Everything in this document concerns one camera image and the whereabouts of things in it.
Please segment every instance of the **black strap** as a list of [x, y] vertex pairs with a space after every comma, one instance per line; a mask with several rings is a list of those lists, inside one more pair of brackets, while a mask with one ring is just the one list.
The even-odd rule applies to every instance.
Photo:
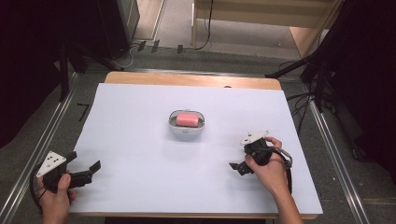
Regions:
[[282, 158], [282, 160], [283, 160], [283, 163], [284, 163], [284, 165], [286, 167], [286, 178], [288, 179], [288, 188], [289, 188], [289, 191], [291, 193], [291, 169], [287, 166], [287, 163], [286, 163], [287, 160], [282, 155], [282, 153], [280, 153], [278, 150], [273, 148], [272, 151], [275, 152], [277, 155], [279, 155]]

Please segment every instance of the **wrist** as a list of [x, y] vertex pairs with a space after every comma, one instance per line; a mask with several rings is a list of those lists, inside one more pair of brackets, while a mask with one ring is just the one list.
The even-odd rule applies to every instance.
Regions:
[[275, 199], [282, 199], [282, 198], [291, 196], [287, 186], [272, 188], [272, 189], [269, 189], [269, 191]]

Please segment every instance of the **finger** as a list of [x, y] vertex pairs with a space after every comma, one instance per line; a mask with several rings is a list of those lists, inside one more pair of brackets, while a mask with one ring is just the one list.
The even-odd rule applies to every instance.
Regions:
[[39, 189], [43, 189], [44, 188], [43, 176], [38, 177], [36, 180], [37, 180], [37, 187]]
[[58, 182], [58, 192], [56, 194], [57, 196], [63, 197], [64, 195], [67, 195], [67, 190], [69, 188], [70, 181], [71, 181], [70, 175], [68, 174], [62, 175], [61, 179]]
[[76, 199], [76, 193], [72, 189], [70, 189], [67, 192], [68, 192], [70, 201], [74, 201]]
[[247, 166], [250, 167], [254, 172], [259, 169], [259, 165], [254, 161], [253, 157], [246, 155], [245, 161], [247, 162]]
[[274, 137], [265, 136], [264, 140], [267, 142], [271, 142], [273, 144], [273, 147], [282, 147], [282, 142]]

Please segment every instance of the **metal frame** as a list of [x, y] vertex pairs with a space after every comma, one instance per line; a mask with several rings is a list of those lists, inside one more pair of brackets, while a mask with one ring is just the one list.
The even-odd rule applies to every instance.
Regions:
[[34, 167], [44, 160], [46, 155], [48, 154], [48, 146], [50, 141], [52, 140], [53, 135], [57, 131], [59, 124], [61, 123], [62, 118], [64, 117], [64, 113], [69, 107], [70, 101], [73, 97], [75, 86], [77, 85], [79, 80], [79, 76], [77, 73], [74, 73], [71, 77], [71, 91], [65, 96], [64, 101], [60, 102], [52, 117], [49, 120], [49, 123], [41, 135], [35, 149], [26, 163], [23, 171], [12, 188], [9, 196], [6, 200], [5, 205], [3, 206], [0, 212], [0, 223], [8, 224], [11, 223], [12, 218], [14, 217], [22, 199], [29, 187], [29, 175], [32, 173]]
[[341, 187], [346, 195], [346, 200], [348, 201], [353, 217], [356, 220], [356, 223], [370, 223], [367, 214], [364, 211], [361, 197], [356, 191], [352, 179], [350, 178], [347, 168], [345, 167], [341, 155], [338, 151], [337, 145], [332, 138], [332, 134], [329, 130], [329, 127], [327, 126], [326, 119], [324, 118], [323, 114], [318, 111], [314, 102], [310, 102], [310, 107], [314, 115], [315, 121], [317, 122], [320, 133], [323, 137], [323, 141], [329, 152], [330, 158], [332, 160], [332, 165], [335, 169], [335, 172], [337, 173]]

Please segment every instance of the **wooden table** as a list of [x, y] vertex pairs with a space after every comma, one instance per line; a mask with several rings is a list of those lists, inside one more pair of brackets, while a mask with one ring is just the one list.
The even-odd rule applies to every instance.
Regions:
[[[284, 139], [282, 142], [285, 147], [293, 146], [289, 151], [296, 167], [293, 172], [296, 176], [301, 174], [300, 178], [304, 180], [303, 184], [296, 182], [294, 195], [304, 210], [302, 217], [312, 219], [321, 214], [321, 209], [317, 209], [320, 203], [312, 177], [286, 99], [276, 79], [191, 73], [110, 72], [105, 84], [99, 88], [102, 89], [98, 89], [96, 94], [101, 97], [95, 97], [75, 151], [80, 162], [91, 164], [92, 161], [101, 160], [102, 168], [93, 177], [92, 184], [77, 189], [79, 197], [71, 207], [71, 214], [105, 217], [277, 218], [272, 196], [262, 188], [256, 176], [246, 175], [242, 178], [228, 164], [231, 161], [240, 162], [244, 158], [243, 151], [238, 148], [239, 137], [244, 137], [245, 133], [239, 131], [262, 129], [263, 120], [266, 120], [265, 126], [274, 130], [276, 136]], [[203, 98], [199, 93], [211, 97]], [[217, 96], [217, 93], [227, 93], [226, 98]], [[178, 99], [181, 94], [188, 97]], [[262, 104], [256, 104], [256, 100], [245, 103], [244, 99], [249, 97], [262, 101]], [[170, 99], [177, 99], [177, 103], [173, 104]], [[205, 102], [196, 104], [197, 99], [205, 99]], [[204, 110], [208, 125], [196, 140], [179, 142], [165, 125], [169, 118], [167, 112], [186, 105], [186, 102], [193, 102], [198, 111]], [[266, 104], [271, 105], [271, 110], [267, 109]], [[239, 119], [241, 113], [250, 111], [246, 108], [251, 108], [253, 112]], [[268, 119], [268, 115], [283, 119]], [[74, 165], [69, 164], [70, 169], [81, 169]], [[214, 198], [212, 194], [216, 195], [216, 201], [208, 203], [207, 198]], [[196, 211], [195, 204], [201, 203], [206, 206]]]
[[[212, 20], [289, 26], [297, 49], [306, 56], [337, 16], [342, 0], [215, 0]], [[197, 19], [208, 19], [211, 0], [195, 0], [192, 45], [196, 48]]]
[[105, 83], [207, 87], [228, 86], [233, 88], [281, 90], [279, 81], [272, 78], [215, 77], [197, 74], [110, 72], [106, 77]]

